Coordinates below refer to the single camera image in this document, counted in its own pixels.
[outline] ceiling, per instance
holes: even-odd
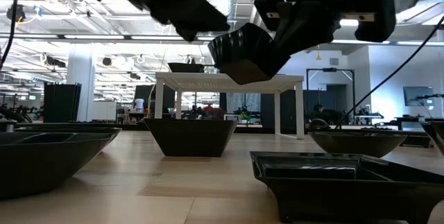
[[[209,0],[222,13],[228,15],[232,29],[252,22],[262,25],[259,15],[253,7],[254,0]],[[406,7],[411,0],[401,1],[397,7]],[[0,0],[0,33],[8,33],[10,20],[6,17],[12,0]],[[177,36],[174,27],[163,26],[151,19],[148,11],[140,11],[126,0],[19,0],[24,6],[25,24],[16,27],[16,33],[21,34],[55,34],[55,35],[156,35]],[[422,40],[433,26],[422,24],[400,24],[392,34],[390,41]],[[335,33],[336,40],[354,40],[356,26],[344,25]],[[219,33],[205,33],[201,36],[213,36]],[[6,43],[6,38],[0,38],[0,47]],[[106,86],[119,91],[120,99],[125,96],[128,101],[132,98],[134,89],[122,84],[137,85],[155,81],[153,73],[168,71],[168,62],[187,62],[193,59],[197,63],[213,64],[212,57],[206,47],[206,42],[187,44],[182,41],[116,41],[116,40],[15,40],[5,69],[28,70],[22,73],[6,73],[0,80],[5,83],[17,84],[28,82],[39,84],[42,81],[63,82],[66,69],[55,68],[45,64],[46,56],[57,58],[68,64],[69,50],[74,42],[94,44],[97,54],[97,86]],[[345,55],[356,48],[354,44],[326,44],[322,49],[339,49]],[[112,58],[119,64],[104,66],[102,60]],[[130,78],[126,72],[132,70],[136,74],[144,74],[140,80]],[[16,87],[0,88],[0,93],[12,93]],[[96,96],[103,97],[104,89],[97,89]]]

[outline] light wood floor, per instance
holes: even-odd
[[[253,177],[251,150],[322,152],[308,137],[234,135],[222,158],[164,157],[150,132],[122,132],[59,189],[0,201],[0,223],[279,223],[271,192]],[[384,159],[444,175],[436,149],[399,147]],[[429,223],[444,223],[443,210]]]

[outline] hanging cable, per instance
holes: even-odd
[[[12,3],[12,17],[11,17],[11,32],[9,34],[8,45],[6,46],[5,51],[3,52],[3,56],[1,57],[0,63],[0,71],[3,68],[3,64],[6,61],[6,57],[8,57],[9,50],[11,49],[12,40],[14,39],[15,33],[15,17],[17,16],[17,4],[19,0],[14,0]]]
[[[367,93],[367,95],[365,95],[356,105],[353,106],[353,108],[351,110],[349,110],[347,112],[347,114],[345,114],[341,120],[338,122],[338,124],[336,125],[335,129],[339,128],[339,126],[341,126],[341,124],[344,122],[345,119],[348,118],[348,116],[350,115],[350,113],[354,112],[355,109],[361,105],[362,102],[364,102],[364,100],[366,100],[373,92],[375,92],[375,90],[377,90],[379,87],[381,87],[384,83],[386,83],[390,78],[392,78],[394,75],[396,75],[397,72],[399,72],[402,68],[404,68],[404,66],[406,64],[408,64],[410,62],[410,60],[412,60],[416,54],[418,54],[419,51],[421,51],[421,49],[426,45],[426,43],[428,43],[428,41],[433,37],[433,35],[436,33],[436,31],[438,31],[440,25],[443,23],[444,21],[444,16],[441,18],[441,20],[438,22],[438,24],[435,26],[435,28],[433,29],[433,31],[427,36],[427,38],[424,40],[424,42],[416,49],[415,52],[413,52],[413,54],[410,56],[410,58],[407,58],[407,60],[405,60],[392,74],[390,74],[386,79],[384,79],[382,82],[380,82],[375,88],[373,88],[370,92]]]

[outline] computer screen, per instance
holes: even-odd
[[[418,96],[426,96],[433,94],[433,87],[430,86],[405,86],[404,87],[404,102],[406,106],[435,106],[432,98],[416,99]]]

